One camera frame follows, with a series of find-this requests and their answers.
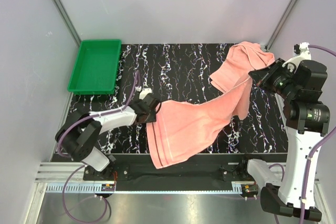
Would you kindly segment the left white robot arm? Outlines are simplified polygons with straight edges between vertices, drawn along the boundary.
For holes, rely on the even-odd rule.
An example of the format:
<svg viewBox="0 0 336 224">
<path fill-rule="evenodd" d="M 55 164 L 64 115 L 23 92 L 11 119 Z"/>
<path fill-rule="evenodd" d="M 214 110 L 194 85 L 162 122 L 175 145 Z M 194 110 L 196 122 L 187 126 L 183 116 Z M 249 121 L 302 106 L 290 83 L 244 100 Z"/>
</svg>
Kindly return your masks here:
<svg viewBox="0 0 336 224">
<path fill-rule="evenodd" d="M 99 135 L 123 126 L 153 123 L 162 102 L 148 93 L 129 105 L 101 112 L 76 113 L 56 133 L 57 151 L 91 166 L 103 180 L 113 175 L 111 160 L 95 145 Z"/>
</svg>

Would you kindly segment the pink striped towel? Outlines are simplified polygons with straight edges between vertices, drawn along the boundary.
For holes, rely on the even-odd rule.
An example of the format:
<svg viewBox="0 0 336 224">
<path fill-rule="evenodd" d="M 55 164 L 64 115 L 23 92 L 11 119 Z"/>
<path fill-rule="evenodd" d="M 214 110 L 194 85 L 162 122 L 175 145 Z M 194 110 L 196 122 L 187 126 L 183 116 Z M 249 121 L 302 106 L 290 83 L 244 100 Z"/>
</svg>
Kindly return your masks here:
<svg viewBox="0 0 336 224">
<path fill-rule="evenodd" d="M 157 169 L 188 160 L 207 149 L 232 117 L 248 115 L 252 79 L 202 104 L 173 100 L 162 103 L 156 122 L 147 123 L 150 157 Z"/>
</svg>

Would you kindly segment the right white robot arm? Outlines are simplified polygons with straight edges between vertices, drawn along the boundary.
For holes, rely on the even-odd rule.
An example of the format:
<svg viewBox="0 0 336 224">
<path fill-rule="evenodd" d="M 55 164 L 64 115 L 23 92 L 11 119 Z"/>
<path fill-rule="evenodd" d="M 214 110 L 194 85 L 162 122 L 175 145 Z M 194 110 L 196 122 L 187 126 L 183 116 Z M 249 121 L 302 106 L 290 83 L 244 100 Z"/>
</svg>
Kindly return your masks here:
<svg viewBox="0 0 336 224">
<path fill-rule="evenodd" d="M 328 132 L 330 110 L 319 101 L 327 79 L 325 65 L 296 56 L 276 60 L 270 66 L 249 72 L 256 86 L 280 95 L 284 100 L 288 153 L 283 180 L 278 180 L 260 159 L 250 159 L 238 167 L 244 180 L 254 179 L 261 188 L 263 211 L 297 217 L 299 222 L 322 218 L 314 202 L 313 190 L 321 145 Z"/>
</svg>

